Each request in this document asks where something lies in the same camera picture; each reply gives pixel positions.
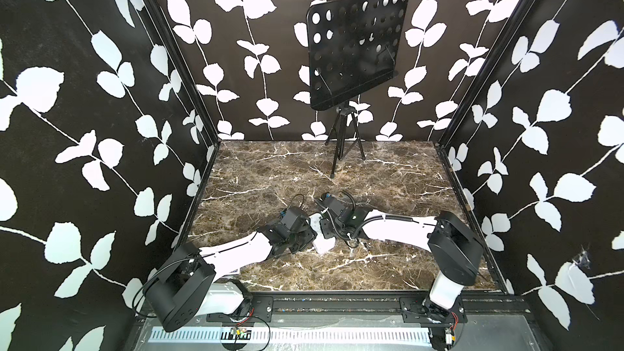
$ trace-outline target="leaf pattern wallpaper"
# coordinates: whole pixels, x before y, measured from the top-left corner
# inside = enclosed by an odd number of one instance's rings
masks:
[[[0,350],[118,350],[207,168],[204,107],[142,0],[0,12]]]
[[[158,0],[219,138],[327,138],[335,110],[309,107],[305,24],[325,1]],[[350,101],[363,138],[439,139],[518,1],[410,0],[398,76]]]
[[[556,349],[621,348],[623,32],[624,0],[537,0],[447,148]]]

